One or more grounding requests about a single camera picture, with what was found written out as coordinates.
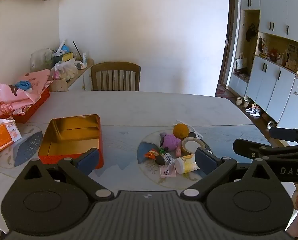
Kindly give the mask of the white yellow pill bottle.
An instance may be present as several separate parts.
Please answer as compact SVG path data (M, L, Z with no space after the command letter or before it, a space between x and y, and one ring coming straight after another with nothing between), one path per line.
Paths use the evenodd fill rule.
M176 158L174 161L174 166L178 174L185 174L199 170L199 166L196 164L194 154Z

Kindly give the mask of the tape roll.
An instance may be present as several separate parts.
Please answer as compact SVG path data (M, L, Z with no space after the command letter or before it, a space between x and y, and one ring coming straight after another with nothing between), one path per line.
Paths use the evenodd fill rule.
M193 137L184 138L181 142L182 155L195 154L198 148L206 149L205 143Z

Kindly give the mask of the white sunglasses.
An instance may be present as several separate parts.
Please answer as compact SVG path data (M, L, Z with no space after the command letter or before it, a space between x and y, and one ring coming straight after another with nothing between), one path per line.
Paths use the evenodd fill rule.
M173 124L173 125L176 126L178 124L184 124L184 125L186 125L188 127L189 131L190 132L193 132L195 134L195 137L197 139L199 139L199 140L202 140L203 139L203 136L200 133L198 133L192 126L190 126L190 125L188 125L188 124L186 124L186 123L184 123L182 121L179 121L179 120L177 120L176 123Z

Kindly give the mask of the pink ridged eraser block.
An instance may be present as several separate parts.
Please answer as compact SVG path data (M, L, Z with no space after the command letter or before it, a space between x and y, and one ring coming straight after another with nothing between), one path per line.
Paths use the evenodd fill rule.
M172 166L160 165L159 170L160 170L160 178L173 178L177 175L174 165L172 165Z

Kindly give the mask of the orange fruit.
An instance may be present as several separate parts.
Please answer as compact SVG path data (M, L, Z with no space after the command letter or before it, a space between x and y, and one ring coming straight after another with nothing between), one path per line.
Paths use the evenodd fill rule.
M189 136L189 128L186 124L178 123L173 128L173 135L180 140Z

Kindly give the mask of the purple spiky toy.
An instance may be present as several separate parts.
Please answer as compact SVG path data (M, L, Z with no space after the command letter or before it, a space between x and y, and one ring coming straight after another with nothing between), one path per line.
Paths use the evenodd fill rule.
M165 132L160 133L160 147L166 151L175 151L181 145L181 140L172 134L167 134Z

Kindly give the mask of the dark purple block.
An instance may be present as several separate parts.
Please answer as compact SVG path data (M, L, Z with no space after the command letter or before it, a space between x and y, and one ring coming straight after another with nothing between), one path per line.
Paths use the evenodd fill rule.
M165 161L164 157L160 154L155 156L155 162L156 162L156 164L161 165L161 166L166 165L166 161Z

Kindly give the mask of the red snack packet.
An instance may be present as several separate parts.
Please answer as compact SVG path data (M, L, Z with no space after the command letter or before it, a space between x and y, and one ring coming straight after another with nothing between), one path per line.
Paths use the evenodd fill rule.
M148 159L156 160L156 157L159 155L159 152L155 149L149 150L147 153L144 154L144 156Z

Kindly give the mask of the pink tube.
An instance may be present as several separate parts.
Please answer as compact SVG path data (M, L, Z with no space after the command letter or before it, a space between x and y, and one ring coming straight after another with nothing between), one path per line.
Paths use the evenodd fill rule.
M181 156L182 156L181 147L178 146L178 147L175 149L175 157L176 157L176 158L180 158Z

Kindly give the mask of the small blue label bottle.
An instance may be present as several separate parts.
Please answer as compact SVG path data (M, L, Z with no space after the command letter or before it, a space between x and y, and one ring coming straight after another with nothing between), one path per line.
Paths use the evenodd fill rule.
M164 157L164 159L166 161L166 165L169 165L170 161L174 161L174 157L169 153L164 153L164 154L162 154L162 156Z

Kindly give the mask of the shoes on floor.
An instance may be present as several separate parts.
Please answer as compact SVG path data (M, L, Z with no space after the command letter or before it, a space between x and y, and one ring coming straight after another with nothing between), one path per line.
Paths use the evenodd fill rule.
M251 116L259 117L260 116L260 107L257 104L253 104L251 107L247 108L245 110L246 113L248 113Z

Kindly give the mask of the round placemat left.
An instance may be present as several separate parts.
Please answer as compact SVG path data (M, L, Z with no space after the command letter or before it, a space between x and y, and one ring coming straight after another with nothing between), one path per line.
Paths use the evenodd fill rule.
M34 157L40 148L43 132L37 126L18 126L19 140L0 152L0 168L11 169L20 166Z

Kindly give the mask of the red cardboard box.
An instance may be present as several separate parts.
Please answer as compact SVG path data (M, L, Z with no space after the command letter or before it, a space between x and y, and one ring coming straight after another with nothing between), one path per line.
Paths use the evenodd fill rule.
M46 87L42 91L41 97L33 105L25 106L21 109L15 110L12 115L1 115L0 118L8 119L9 117L13 117L16 123L25 124L35 114L39 107L41 107L41 105L48 100L49 97L50 90L49 87Z

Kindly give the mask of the orange white medicine box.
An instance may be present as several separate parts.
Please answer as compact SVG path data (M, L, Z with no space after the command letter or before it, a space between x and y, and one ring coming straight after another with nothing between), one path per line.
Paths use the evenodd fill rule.
M22 138L13 119L0 119L0 152Z

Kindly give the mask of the glass bowl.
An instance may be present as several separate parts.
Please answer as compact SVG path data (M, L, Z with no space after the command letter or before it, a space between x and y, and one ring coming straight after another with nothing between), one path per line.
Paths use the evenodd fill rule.
M31 54L30 72L38 72L44 69L51 70L53 66L54 61L51 49L41 49Z

